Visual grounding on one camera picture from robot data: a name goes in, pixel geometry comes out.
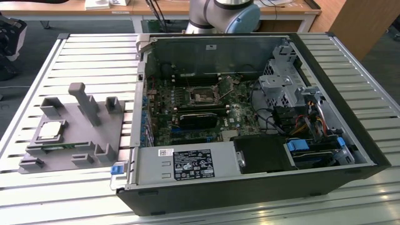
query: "warning label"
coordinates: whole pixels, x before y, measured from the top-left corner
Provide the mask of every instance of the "warning label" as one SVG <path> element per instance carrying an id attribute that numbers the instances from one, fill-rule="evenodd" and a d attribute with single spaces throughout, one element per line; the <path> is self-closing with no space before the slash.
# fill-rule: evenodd
<path id="1" fill-rule="evenodd" d="M 174 180 L 214 177 L 210 150 L 173 152 Z"/>

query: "gray carpet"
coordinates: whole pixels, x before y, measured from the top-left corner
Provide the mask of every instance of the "gray carpet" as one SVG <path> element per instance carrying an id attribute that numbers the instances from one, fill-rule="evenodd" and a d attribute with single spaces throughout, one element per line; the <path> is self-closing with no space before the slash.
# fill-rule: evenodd
<path id="1" fill-rule="evenodd" d="M 9 81 L 0 82 L 0 87 L 29 86 L 44 63 L 46 55 L 60 33 L 132 33 L 129 21 L 68 21 L 50 22 L 52 28 L 44 30 L 40 22 L 28 22 L 28 31 L 20 57 L 14 62 L 21 74 Z M 400 102 L 400 42 L 384 35 L 362 61 L 362 65 L 376 77 L 389 94 Z M 5 132 L 14 112 L 20 106 L 28 88 L 0 89 L 0 137 Z"/>

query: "yellow wire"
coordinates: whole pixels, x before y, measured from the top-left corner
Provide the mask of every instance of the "yellow wire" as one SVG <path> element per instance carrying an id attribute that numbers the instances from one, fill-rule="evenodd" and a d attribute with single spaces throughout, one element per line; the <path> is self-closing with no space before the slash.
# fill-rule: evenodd
<path id="1" fill-rule="evenodd" d="M 294 132 L 293 132 L 290 135 L 298 133 L 298 132 L 302 131 L 305 128 L 306 128 L 306 124 L 304 124 L 297 130 L 294 130 Z"/>

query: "slotted metal table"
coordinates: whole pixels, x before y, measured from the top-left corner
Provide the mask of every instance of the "slotted metal table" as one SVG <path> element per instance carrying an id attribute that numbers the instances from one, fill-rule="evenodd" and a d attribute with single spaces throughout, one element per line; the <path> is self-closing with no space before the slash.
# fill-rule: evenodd
<path id="1" fill-rule="evenodd" d="M 317 62 L 388 157 L 392 168 L 324 196 L 138 217 L 110 190 L 109 168 L 21 175 L 16 172 L 41 117 L 44 97 L 76 101 L 84 82 L 97 101 L 126 101 L 120 160 L 129 151 L 136 82 L 136 34 L 57 39 L 0 142 L 0 224 L 397 224 L 400 222 L 400 108 L 342 44 L 324 33 L 300 34 Z M 314 83 L 306 68 L 309 82 Z"/>

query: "barcode sticker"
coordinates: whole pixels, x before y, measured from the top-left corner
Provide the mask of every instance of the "barcode sticker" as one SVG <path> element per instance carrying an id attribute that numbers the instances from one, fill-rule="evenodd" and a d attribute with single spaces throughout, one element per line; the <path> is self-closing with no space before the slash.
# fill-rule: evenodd
<path id="1" fill-rule="evenodd" d="M 112 11 L 110 13 L 112 14 L 129 14 L 129 12 L 126 12 L 126 11 Z"/>
<path id="2" fill-rule="evenodd" d="M 173 149 L 158 149 L 158 156 L 172 156 Z"/>

